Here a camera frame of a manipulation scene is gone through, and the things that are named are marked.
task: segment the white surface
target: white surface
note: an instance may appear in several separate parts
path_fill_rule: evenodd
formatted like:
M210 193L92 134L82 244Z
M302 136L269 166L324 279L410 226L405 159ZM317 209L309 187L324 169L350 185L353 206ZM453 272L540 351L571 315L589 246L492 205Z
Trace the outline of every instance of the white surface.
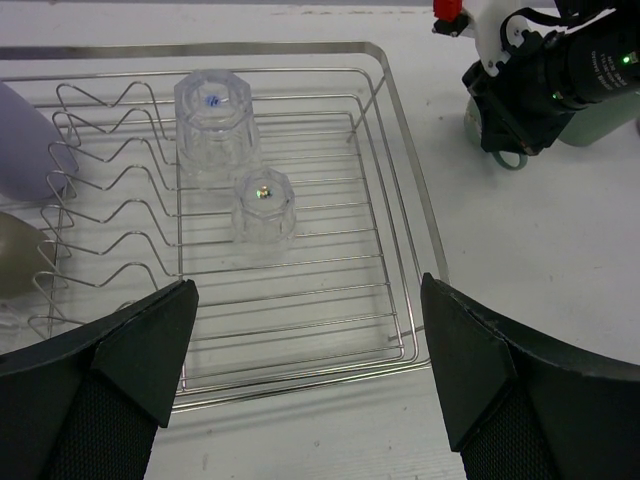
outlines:
M640 363L638 137L561 144L522 172L463 138L470 39L428 9L0 4L0 44L371 40L389 55L454 285L539 330ZM172 419L151 479L463 478L429 372Z

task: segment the small clear cup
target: small clear cup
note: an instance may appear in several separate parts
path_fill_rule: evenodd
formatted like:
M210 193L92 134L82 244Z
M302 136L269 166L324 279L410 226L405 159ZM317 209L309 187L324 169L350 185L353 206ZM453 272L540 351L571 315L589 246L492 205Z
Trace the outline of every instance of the small clear cup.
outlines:
M289 178L272 168L246 173L235 186L236 241L273 245L293 239L295 194Z
M200 183L232 186L260 165L251 87L228 70L201 70L174 89L176 143L183 170Z

